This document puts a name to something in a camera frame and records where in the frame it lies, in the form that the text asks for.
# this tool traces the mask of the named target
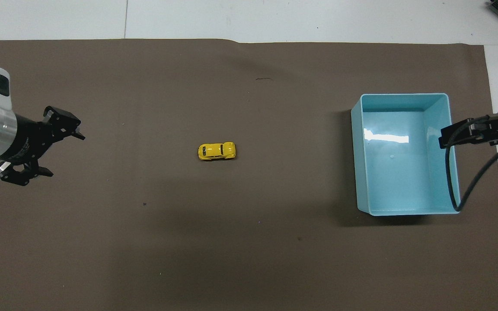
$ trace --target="black device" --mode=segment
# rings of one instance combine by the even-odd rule
[[[439,147],[445,149],[445,171],[447,172],[447,183],[449,185],[449,193],[451,196],[451,202],[456,211],[462,210],[464,204],[466,203],[472,189],[476,186],[479,179],[487,171],[487,169],[493,165],[498,159],[498,153],[496,153],[477,173],[474,177],[468,189],[464,193],[461,201],[457,204],[454,197],[453,185],[451,181],[451,172],[449,167],[449,156],[450,148],[458,144],[479,144],[479,143],[490,143],[494,146],[498,144],[498,113],[497,114],[487,114],[479,118],[468,118],[457,122],[451,126],[447,126],[441,129],[441,137],[439,137]]]
[[[34,122],[15,114],[10,100],[10,76],[0,68],[0,180],[26,186],[38,176],[53,173],[38,165],[38,159],[52,144],[68,136],[84,140],[80,120],[68,111],[48,106],[43,121]],[[24,169],[15,171],[14,166]]]

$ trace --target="black clamp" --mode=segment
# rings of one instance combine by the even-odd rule
[[[30,179],[38,176],[52,177],[53,173],[38,165],[38,159],[55,142],[68,136],[85,140],[79,132],[81,121],[68,111],[48,106],[44,111],[44,120],[34,122],[16,115],[17,133],[11,147],[0,156],[0,180],[26,186]],[[23,165],[22,171],[14,166]]]

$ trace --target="black cable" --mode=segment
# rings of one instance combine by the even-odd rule
[[[449,138],[449,140],[447,142],[447,148],[445,149],[445,171],[447,173],[447,185],[449,185],[449,195],[450,195],[451,203],[452,203],[453,208],[454,208],[455,211],[461,211],[462,210],[462,208],[466,204],[466,201],[468,200],[468,197],[470,196],[470,193],[472,193],[472,190],[474,189],[474,187],[476,186],[476,184],[478,183],[478,181],[480,180],[480,178],[484,175],[484,173],[488,170],[488,168],[490,168],[491,165],[493,165],[493,163],[498,160],[498,153],[496,153],[495,155],[493,155],[486,162],[486,164],[480,169],[480,171],[476,174],[476,176],[474,177],[474,179],[472,179],[472,182],[470,183],[470,185],[468,186],[468,189],[466,189],[466,192],[464,193],[464,196],[460,200],[460,204],[457,205],[457,201],[456,201],[456,199],[454,197],[453,182],[451,180],[451,170],[450,170],[450,165],[449,165],[450,149],[451,149],[451,147],[454,146],[454,144],[455,144],[454,140],[455,140],[455,138],[458,136],[458,134],[460,132],[462,132],[463,130],[465,130],[466,128],[468,128],[468,126],[470,126],[471,124],[478,124],[478,123],[486,122],[488,119],[489,119],[489,116],[483,116],[483,117],[479,117],[479,118],[476,118],[476,119],[472,119],[469,122],[466,122],[466,124],[463,124],[462,126],[460,126],[451,135],[451,137]]]

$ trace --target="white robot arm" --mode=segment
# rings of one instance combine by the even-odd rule
[[[0,68],[0,179],[17,185],[28,185],[39,175],[53,176],[47,168],[38,165],[38,159],[55,142],[67,136],[81,140],[80,120],[70,112],[48,106],[44,120],[34,122],[12,111],[10,76]],[[13,166],[24,165],[22,171]]]

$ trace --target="yellow toy car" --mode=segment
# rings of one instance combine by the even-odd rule
[[[236,157],[236,145],[233,142],[202,144],[198,154],[199,159],[204,161],[233,159]]]

